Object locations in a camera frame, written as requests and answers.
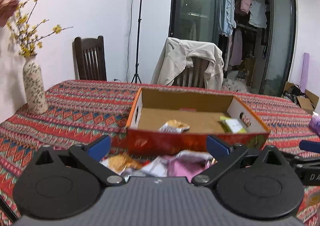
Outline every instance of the beige jacket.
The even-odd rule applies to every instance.
[[[188,41],[167,38],[152,76],[151,84],[171,86],[174,78],[185,68],[193,67],[191,57],[209,61],[204,71],[204,85],[207,89],[221,90],[223,80],[222,51],[211,42]]]

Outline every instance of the patterned tablecloth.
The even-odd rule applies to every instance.
[[[66,149],[81,142],[89,143],[103,134],[113,138],[113,153],[119,151],[126,136],[124,126],[135,94],[140,86],[152,85],[68,80],[50,88],[47,93],[49,109],[42,115],[28,113],[23,106],[7,121],[0,124],[0,194],[17,212],[12,200],[12,189],[35,151],[43,144],[55,149]],[[163,90],[197,91],[226,94],[205,89],[160,87]],[[308,128],[311,116],[282,98],[254,94],[237,94],[271,128],[267,144],[304,157],[314,153],[301,151],[302,139],[319,141]],[[305,187],[305,197],[317,190]],[[306,225],[316,223],[317,207],[302,203],[297,217]],[[8,219],[0,213],[0,225]]]

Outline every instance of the floral vase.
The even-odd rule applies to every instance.
[[[26,58],[26,63],[23,66],[23,83],[29,111],[33,114],[46,112],[48,105],[45,99],[41,68],[35,56]]]

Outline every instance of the wooden chair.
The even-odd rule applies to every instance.
[[[204,88],[204,71],[209,61],[192,57],[193,68],[185,68],[173,81],[173,86]]]
[[[97,39],[77,37],[74,41],[74,48],[79,79],[107,80],[102,36]]]

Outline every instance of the glass panel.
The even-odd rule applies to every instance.
[[[262,92],[265,95],[279,96],[288,56],[292,53],[292,0],[273,0],[273,34],[270,58]]]
[[[216,0],[176,1],[173,37],[194,41],[212,41]]]

